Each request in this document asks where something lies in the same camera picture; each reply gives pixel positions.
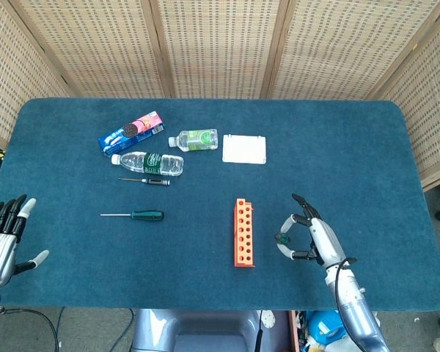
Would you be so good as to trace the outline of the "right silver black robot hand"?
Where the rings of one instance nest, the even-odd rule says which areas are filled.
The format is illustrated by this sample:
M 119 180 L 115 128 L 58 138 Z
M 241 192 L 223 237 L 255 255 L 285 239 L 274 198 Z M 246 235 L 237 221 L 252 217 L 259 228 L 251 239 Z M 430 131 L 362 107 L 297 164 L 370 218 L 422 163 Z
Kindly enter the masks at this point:
M 322 220 L 319 212 L 305 198 L 298 194 L 292 194 L 292 198 L 301 206 L 304 215 L 290 215 L 280 231 L 275 234 L 274 239 L 279 251 L 291 260 L 315 260 L 325 269 L 339 265 L 346 256 L 333 229 Z M 290 238 L 287 233 L 296 224 L 309 230 L 311 243 L 308 250 L 296 251 L 289 248 Z

